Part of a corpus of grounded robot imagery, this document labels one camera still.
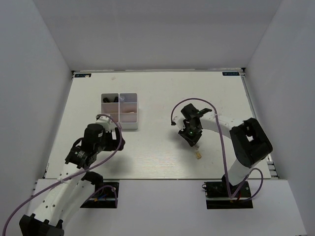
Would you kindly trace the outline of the small yellow eraser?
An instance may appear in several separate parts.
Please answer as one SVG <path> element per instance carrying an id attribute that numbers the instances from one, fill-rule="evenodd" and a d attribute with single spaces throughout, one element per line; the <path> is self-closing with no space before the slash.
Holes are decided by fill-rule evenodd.
<path id="1" fill-rule="evenodd" d="M 202 155 L 200 154 L 200 152 L 195 152 L 195 156 L 196 156 L 196 158 L 197 159 L 200 159 L 200 158 L 202 158 Z"/>

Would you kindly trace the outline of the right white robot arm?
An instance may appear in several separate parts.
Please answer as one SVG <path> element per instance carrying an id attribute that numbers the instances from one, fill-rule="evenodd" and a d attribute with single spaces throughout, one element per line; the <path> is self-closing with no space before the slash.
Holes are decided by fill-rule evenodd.
<path id="1" fill-rule="evenodd" d="M 219 134 L 224 166 L 222 189 L 229 197 L 239 192 L 255 166 L 273 151 L 270 140 L 255 118 L 223 117 L 214 106 L 199 110 L 191 103 L 181 109 L 181 114 L 181 117 L 171 115 L 171 124 L 178 126 L 178 134 L 191 147 L 197 145 L 203 130 Z M 231 140 L 236 157 L 230 168 L 227 167 L 224 137 Z"/>

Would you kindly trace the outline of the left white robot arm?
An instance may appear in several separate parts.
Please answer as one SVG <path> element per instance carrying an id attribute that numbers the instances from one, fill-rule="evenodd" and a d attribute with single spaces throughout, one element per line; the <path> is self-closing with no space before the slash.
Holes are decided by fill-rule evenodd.
<path id="1" fill-rule="evenodd" d="M 89 124 L 84 136 L 76 140 L 56 183 L 47 187 L 48 194 L 30 215 L 23 215 L 19 226 L 24 236 L 63 236 L 66 225 L 80 206 L 92 195 L 103 193 L 100 174 L 93 172 L 97 155 L 122 150 L 125 141 L 120 125 L 112 131 L 99 123 Z"/>

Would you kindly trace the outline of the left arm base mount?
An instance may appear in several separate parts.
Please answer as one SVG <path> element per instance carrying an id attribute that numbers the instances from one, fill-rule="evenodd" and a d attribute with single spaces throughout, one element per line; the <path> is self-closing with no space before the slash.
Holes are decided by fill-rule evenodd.
<path id="1" fill-rule="evenodd" d="M 86 200 L 81 208 L 115 209 L 118 206 L 118 181 L 103 181 L 95 187 L 94 194 Z"/>

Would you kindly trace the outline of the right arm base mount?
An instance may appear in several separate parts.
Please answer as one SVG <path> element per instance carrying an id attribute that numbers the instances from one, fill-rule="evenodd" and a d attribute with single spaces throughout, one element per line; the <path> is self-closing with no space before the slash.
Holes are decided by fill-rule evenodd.
<path id="1" fill-rule="evenodd" d="M 252 196 L 249 183 L 246 181 L 234 198 L 230 198 L 226 185 L 220 181 L 204 182 L 207 209 L 252 209 Z"/>

